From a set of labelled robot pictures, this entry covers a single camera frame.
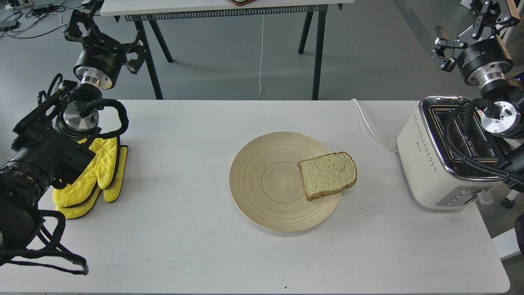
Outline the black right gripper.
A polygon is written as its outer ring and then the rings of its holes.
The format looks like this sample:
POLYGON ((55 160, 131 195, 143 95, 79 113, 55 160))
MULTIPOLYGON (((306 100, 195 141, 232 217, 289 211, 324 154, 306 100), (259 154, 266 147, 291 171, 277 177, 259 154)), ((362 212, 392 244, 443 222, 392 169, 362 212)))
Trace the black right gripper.
POLYGON ((451 72, 455 65, 464 82, 470 86, 487 86, 504 79, 513 67, 513 60, 505 44, 498 37, 503 29, 516 26, 521 18, 513 0, 472 0, 469 8, 477 19, 469 29, 469 38, 477 41, 466 48, 463 41, 450 40, 441 26, 435 26, 437 39, 431 56, 438 69, 451 72), (455 58, 447 58, 447 49, 462 52, 455 58))

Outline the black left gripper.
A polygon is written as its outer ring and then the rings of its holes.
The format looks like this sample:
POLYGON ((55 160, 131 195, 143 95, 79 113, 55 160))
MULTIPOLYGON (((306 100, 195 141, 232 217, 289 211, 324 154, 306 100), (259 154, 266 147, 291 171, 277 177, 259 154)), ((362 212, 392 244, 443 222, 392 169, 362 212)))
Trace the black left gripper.
POLYGON ((80 84, 108 90, 116 86, 122 67, 136 75, 149 52, 144 46, 143 29, 137 30, 133 42, 122 44, 104 40, 93 17, 93 11, 86 13, 73 10, 64 30, 64 39, 84 46, 74 67, 74 74, 80 84))

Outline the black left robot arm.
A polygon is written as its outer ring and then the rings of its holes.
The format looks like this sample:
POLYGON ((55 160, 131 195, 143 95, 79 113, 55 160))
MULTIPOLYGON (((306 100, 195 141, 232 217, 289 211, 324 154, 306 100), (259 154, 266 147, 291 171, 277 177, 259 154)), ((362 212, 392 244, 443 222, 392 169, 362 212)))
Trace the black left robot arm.
POLYGON ((73 69, 77 82, 58 73, 47 91, 38 95, 38 106, 17 123, 11 148, 15 157, 1 166, 1 264, 37 266, 43 256, 60 257, 81 267, 69 270, 87 275, 86 260, 61 244, 64 213, 39 209, 49 187, 66 188, 94 162, 95 140, 118 139, 129 127, 125 107, 105 99, 120 69, 136 74, 148 56, 142 32, 132 43, 120 43, 102 33, 94 15, 101 0, 91 0, 84 10, 72 11, 64 31, 67 41, 82 44, 73 69))

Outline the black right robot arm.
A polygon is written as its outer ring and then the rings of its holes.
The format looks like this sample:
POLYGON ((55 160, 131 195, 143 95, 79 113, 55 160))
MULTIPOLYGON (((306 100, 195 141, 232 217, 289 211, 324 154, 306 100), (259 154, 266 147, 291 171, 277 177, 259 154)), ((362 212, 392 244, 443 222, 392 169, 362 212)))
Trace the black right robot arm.
POLYGON ((500 37, 503 29, 519 24, 519 12, 512 0, 472 0, 470 8, 477 19, 456 39, 449 39, 442 27, 435 28, 437 39, 431 56, 439 69, 451 72, 458 67, 464 82, 479 86, 481 95, 461 102, 444 123, 444 145, 467 166, 523 192, 523 146, 509 150, 502 144, 506 138, 523 139, 523 82, 506 77, 513 60, 500 37), (450 125, 461 111, 466 134, 473 127, 474 114, 481 111, 481 127, 493 137, 489 144, 501 157, 495 167, 465 155, 452 142, 450 125))

